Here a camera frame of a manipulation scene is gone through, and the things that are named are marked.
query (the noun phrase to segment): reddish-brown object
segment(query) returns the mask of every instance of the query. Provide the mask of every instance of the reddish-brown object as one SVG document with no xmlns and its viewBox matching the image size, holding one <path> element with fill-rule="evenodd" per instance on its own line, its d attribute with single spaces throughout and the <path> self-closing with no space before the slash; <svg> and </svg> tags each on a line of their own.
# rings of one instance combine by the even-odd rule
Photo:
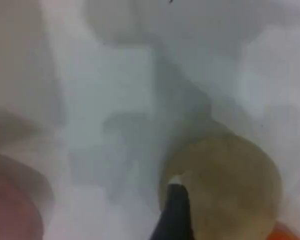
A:
<svg viewBox="0 0 300 240">
<path fill-rule="evenodd" d="M 282 223 L 278 223 L 267 240 L 300 240 L 300 236 Z"/>
<path fill-rule="evenodd" d="M 42 240 L 43 222 L 32 201 L 0 174 L 0 240 Z"/>
</svg>

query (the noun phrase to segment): tan circular object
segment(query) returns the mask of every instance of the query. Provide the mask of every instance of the tan circular object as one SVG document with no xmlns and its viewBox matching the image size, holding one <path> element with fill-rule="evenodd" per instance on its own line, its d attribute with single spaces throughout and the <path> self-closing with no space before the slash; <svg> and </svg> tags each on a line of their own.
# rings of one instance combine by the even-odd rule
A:
<svg viewBox="0 0 300 240">
<path fill-rule="evenodd" d="M 277 217 L 280 174 L 256 145 L 232 134 L 190 144 L 165 163 L 161 209 L 169 179 L 181 175 L 196 240 L 264 240 Z"/>
</svg>

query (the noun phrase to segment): blurry object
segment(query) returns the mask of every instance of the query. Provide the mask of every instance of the blurry object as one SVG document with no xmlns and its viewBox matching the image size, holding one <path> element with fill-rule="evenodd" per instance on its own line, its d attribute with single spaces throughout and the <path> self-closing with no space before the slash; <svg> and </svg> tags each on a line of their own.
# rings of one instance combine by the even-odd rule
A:
<svg viewBox="0 0 300 240">
<path fill-rule="evenodd" d="M 29 197 L 0 172 L 0 240 L 42 240 L 43 221 Z"/>
<path fill-rule="evenodd" d="M 300 240 L 300 236 L 282 223 L 277 223 L 267 240 Z"/>
<path fill-rule="evenodd" d="M 9 179 L 22 193 L 31 199 L 40 211 L 47 227 L 54 208 L 54 195 L 46 177 L 33 168 L 0 154 L 1 176 Z"/>
</svg>

